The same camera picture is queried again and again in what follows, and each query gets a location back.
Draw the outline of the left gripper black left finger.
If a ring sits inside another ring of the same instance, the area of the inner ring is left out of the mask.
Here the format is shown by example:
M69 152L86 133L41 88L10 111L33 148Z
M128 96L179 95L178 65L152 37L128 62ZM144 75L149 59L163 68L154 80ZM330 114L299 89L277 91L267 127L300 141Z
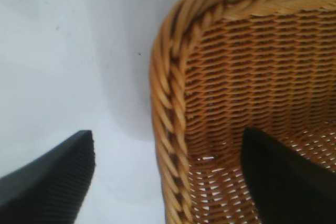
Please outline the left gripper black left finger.
M95 171L90 130L81 130L1 177L1 223L75 223Z

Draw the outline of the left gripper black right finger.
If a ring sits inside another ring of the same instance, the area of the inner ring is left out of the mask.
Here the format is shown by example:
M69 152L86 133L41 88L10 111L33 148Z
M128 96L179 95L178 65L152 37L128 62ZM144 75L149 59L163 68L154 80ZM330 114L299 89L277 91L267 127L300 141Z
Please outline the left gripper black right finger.
M254 127L240 162L262 223L335 223L335 173Z

